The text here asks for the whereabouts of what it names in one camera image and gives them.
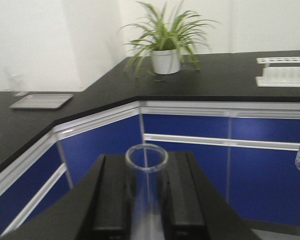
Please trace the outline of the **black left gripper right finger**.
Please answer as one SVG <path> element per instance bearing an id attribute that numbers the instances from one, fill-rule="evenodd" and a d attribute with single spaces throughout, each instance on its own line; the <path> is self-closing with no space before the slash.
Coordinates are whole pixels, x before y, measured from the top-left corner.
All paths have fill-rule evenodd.
<path id="1" fill-rule="evenodd" d="M 170 151 L 168 219 L 173 240 L 257 240 L 199 167 L 191 151 Z"/>

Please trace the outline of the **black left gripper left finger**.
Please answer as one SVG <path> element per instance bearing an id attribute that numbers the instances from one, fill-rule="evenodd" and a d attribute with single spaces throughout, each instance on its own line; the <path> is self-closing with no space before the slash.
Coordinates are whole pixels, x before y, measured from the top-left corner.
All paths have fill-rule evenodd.
<path id="1" fill-rule="evenodd" d="M 125 240 L 125 157 L 101 154 L 60 200 L 3 240 Z"/>

